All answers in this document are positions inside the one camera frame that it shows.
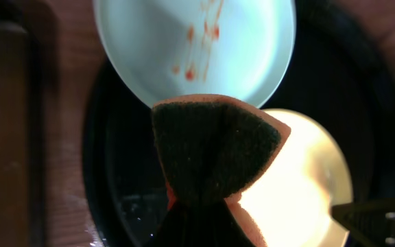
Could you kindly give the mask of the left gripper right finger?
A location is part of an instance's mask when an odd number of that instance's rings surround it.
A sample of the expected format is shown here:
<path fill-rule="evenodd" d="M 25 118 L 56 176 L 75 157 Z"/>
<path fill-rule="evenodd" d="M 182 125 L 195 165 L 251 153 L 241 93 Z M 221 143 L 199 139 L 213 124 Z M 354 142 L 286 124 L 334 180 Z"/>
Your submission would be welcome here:
<path fill-rule="evenodd" d="M 208 209 L 208 243 L 212 247 L 254 247 L 237 224 L 225 202 L 217 202 Z"/>

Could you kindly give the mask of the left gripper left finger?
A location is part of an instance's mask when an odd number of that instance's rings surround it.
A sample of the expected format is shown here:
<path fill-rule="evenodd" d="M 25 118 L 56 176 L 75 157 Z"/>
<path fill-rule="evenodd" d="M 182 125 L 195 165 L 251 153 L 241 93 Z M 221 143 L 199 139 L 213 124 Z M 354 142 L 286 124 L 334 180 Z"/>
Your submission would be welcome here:
<path fill-rule="evenodd" d="M 195 221 L 195 211 L 191 207 L 175 202 L 144 247 L 195 246 Z"/>

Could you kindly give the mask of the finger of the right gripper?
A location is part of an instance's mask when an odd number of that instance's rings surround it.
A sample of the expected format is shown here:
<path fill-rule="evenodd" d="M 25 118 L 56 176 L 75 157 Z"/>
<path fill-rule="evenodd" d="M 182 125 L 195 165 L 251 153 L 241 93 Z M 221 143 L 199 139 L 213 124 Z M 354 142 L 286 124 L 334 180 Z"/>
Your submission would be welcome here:
<path fill-rule="evenodd" d="M 333 219 L 349 231 L 350 247 L 395 247 L 395 198 L 335 205 Z"/>

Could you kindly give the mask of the yellow plate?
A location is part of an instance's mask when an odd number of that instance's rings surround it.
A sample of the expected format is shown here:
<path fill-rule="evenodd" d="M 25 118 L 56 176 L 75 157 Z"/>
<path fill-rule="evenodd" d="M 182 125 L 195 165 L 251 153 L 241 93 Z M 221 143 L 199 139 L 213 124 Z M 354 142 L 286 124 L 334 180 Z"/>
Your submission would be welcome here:
<path fill-rule="evenodd" d="M 353 201 L 340 147 L 302 113 L 266 113 L 291 133 L 267 171 L 231 205 L 236 221 L 255 246 L 344 246 L 348 230 L 331 216 L 333 206 Z"/>

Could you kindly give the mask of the orange green scrub sponge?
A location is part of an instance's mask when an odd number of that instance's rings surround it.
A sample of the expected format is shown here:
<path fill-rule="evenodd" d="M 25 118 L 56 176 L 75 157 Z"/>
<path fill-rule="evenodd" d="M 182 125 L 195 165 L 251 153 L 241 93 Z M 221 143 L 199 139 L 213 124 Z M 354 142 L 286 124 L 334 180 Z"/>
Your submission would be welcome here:
<path fill-rule="evenodd" d="M 155 104 L 152 130 L 168 210 L 181 202 L 195 211 L 195 246 L 209 246 L 211 205 L 225 202 L 232 213 L 231 205 L 262 177 L 291 133 L 288 125 L 263 110 L 216 94 Z"/>

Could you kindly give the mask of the mint plate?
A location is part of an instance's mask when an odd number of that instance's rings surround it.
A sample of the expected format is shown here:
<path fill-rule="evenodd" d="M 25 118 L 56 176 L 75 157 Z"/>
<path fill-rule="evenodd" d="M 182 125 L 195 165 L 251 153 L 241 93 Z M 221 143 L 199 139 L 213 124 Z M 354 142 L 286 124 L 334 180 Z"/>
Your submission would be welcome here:
<path fill-rule="evenodd" d="M 296 39 L 294 0 L 94 0 L 93 11 L 111 65 L 147 106 L 220 94 L 261 107 Z"/>

